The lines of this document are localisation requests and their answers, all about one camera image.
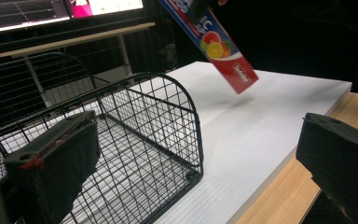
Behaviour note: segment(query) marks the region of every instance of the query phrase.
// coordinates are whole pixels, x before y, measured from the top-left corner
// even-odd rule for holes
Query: black wire cage
[[[106,84],[59,52],[0,63],[0,127]]]
[[[151,73],[0,127],[0,180],[12,152],[60,120],[90,110],[98,121],[102,153],[62,223],[151,223],[200,182],[203,153],[194,103],[175,79]]]

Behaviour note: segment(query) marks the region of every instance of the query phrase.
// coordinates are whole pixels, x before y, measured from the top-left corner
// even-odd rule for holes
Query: wooden edge
[[[7,56],[11,56],[13,58],[18,58],[21,56],[36,54],[36,53],[48,51],[51,49],[59,49],[59,48],[63,48],[63,47],[69,47],[69,46],[82,44],[82,43],[86,43],[86,42],[90,42],[90,41],[104,39],[107,37],[112,37],[112,36],[117,36],[117,35],[125,35],[125,34],[129,34],[129,33],[133,33],[133,32],[143,31],[143,30],[146,30],[149,27],[154,26],[154,25],[156,25],[154,22],[148,22],[148,23],[124,27],[124,28],[116,29],[116,30],[112,30],[112,31],[101,32],[101,33],[94,34],[94,35],[83,35],[80,37],[65,39],[62,41],[52,42],[52,43],[48,43],[48,44],[44,44],[44,45],[33,46],[33,47],[26,48],[26,49],[16,49],[16,50],[0,53],[0,58],[7,57]]]
[[[329,116],[358,128],[358,93],[348,93]],[[293,157],[237,223],[301,223],[320,193],[311,177]]]

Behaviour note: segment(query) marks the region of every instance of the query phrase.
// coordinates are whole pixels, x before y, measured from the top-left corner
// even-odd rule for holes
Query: monitor screen
[[[0,32],[69,20],[64,0],[1,0]]]
[[[72,18],[143,8],[142,0],[66,0]]]

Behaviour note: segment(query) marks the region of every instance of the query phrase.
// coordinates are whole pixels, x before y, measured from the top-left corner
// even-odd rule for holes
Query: metal bar
[[[43,103],[45,103],[46,107],[51,107],[51,104],[48,101],[48,98],[46,98],[45,90],[43,90],[43,87],[40,84],[39,78],[37,78],[36,71],[34,70],[34,67],[32,66],[31,61],[29,60],[28,56],[23,56],[23,58],[25,59],[25,63],[27,64],[28,69],[30,70],[32,78],[34,79],[34,84],[36,85],[37,89],[39,90],[40,97],[42,97]]]
[[[120,45],[121,56],[123,57],[124,71],[126,72],[126,76],[130,77],[132,75],[132,70],[131,70],[129,55],[126,50],[126,43],[124,42],[123,35],[119,35],[117,38],[118,38],[118,43]]]

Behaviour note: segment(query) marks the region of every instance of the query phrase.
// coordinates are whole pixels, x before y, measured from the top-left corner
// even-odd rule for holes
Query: wire rack
[[[105,84],[68,54],[0,63],[0,127]]]
[[[171,77],[138,74],[0,127],[0,179],[10,153],[88,110],[97,115],[102,155],[62,223],[151,223],[202,178],[200,122],[188,92]]]

